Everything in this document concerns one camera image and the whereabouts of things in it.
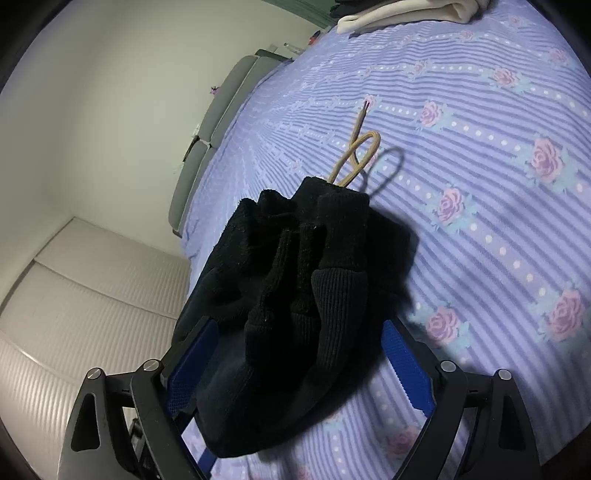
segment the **white wall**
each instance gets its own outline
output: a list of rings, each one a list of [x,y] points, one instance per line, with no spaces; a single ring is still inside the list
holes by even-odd
[[[76,96],[56,195],[76,216],[179,254],[168,207],[210,87],[242,56],[270,44],[303,47],[317,27],[261,0],[112,8]]]
[[[108,3],[73,4],[60,14],[0,93],[0,301],[70,218],[48,180],[62,169],[77,73],[104,32]]]

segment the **blue textured pad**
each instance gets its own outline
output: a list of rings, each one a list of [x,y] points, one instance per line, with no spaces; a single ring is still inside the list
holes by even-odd
[[[209,320],[168,379],[166,410],[172,418],[185,408],[216,349],[219,331]]]
[[[435,409],[431,380],[390,320],[382,327],[382,349],[396,372],[411,405],[429,417]]]
[[[205,473],[205,475],[210,477],[210,472],[212,471],[213,464],[216,463],[216,460],[217,457],[206,447],[197,462],[197,466],[203,473]]]

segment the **silver bolt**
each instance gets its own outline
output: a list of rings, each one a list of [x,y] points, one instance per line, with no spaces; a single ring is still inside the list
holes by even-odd
[[[102,372],[102,370],[100,368],[91,368],[90,370],[88,370],[88,373],[86,374],[86,378],[88,380],[95,380],[100,377],[101,372]]]
[[[145,372],[153,372],[160,366],[160,362],[158,360],[148,360],[144,363],[144,371]]]
[[[511,380],[512,378],[511,372],[505,370],[504,368],[499,370],[499,377],[501,378],[501,380]]]
[[[444,372],[452,373],[456,371],[456,364],[449,360],[444,360],[441,362],[441,369]]]

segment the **white folded cloth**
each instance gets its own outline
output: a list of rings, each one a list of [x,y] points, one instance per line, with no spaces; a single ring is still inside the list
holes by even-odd
[[[447,20],[468,23],[479,9],[486,9],[489,0],[398,0],[386,1],[356,15],[339,20],[338,33],[371,30],[387,25],[418,22],[421,20]]]

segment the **bed sheet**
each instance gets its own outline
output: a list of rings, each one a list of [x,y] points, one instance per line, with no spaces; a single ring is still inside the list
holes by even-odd
[[[405,321],[441,359],[514,373],[544,462],[591,420],[591,80],[526,0],[493,2],[470,25],[330,32],[275,71],[193,198],[191,285],[241,198],[326,178],[365,100],[363,131],[382,135],[372,206],[420,237]],[[219,460],[214,478],[392,478],[424,421],[384,360],[334,416],[286,445]],[[446,478],[466,440],[460,429]]]

